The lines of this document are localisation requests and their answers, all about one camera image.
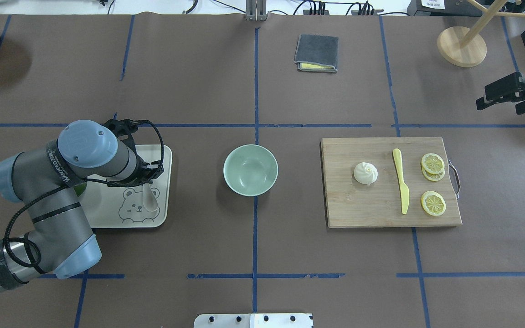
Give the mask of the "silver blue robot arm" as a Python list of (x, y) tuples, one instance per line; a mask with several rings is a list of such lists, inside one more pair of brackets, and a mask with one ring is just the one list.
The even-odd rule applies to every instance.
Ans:
[(146, 162), (133, 133), (149, 120), (77, 120), (44, 147), (0, 162), (0, 194), (22, 203), (0, 239), (0, 293), (52, 272), (67, 279), (96, 265), (102, 252), (75, 188), (133, 188), (163, 173), (164, 153)]

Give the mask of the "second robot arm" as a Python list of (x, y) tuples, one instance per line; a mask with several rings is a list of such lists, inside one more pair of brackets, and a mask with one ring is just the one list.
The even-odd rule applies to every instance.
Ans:
[(498, 103), (516, 103), (516, 114), (525, 114), (525, 78), (514, 72), (484, 87), (484, 96), (476, 100), (481, 111)]

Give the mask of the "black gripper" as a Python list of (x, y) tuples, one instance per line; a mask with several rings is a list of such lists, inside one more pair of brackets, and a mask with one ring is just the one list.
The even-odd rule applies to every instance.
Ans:
[[(160, 158), (158, 161), (146, 162), (137, 152), (133, 134), (138, 131), (140, 125), (144, 124), (150, 125), (154, 129), (160, 141)], [(127, 147), (129, 152), (127, 164), (123, 170), (114, 176), (106, 177), (105, 185), (109, 187), (133, 188), (145, 183), (152, 183), (152, 181), (160, 177), (164, 171), (163, 160), (165, 159), (165, 151), (163, 150), (162, 135), (154, 123), (149, 120), (111, 119), (106, 121), (103, 126), (108, 128)]]

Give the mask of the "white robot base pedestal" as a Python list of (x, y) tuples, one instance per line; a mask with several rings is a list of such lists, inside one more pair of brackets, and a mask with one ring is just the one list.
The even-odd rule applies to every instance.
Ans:
[(202, 314), (194, 328), (313, 328), (310, 313), (224, 313)]

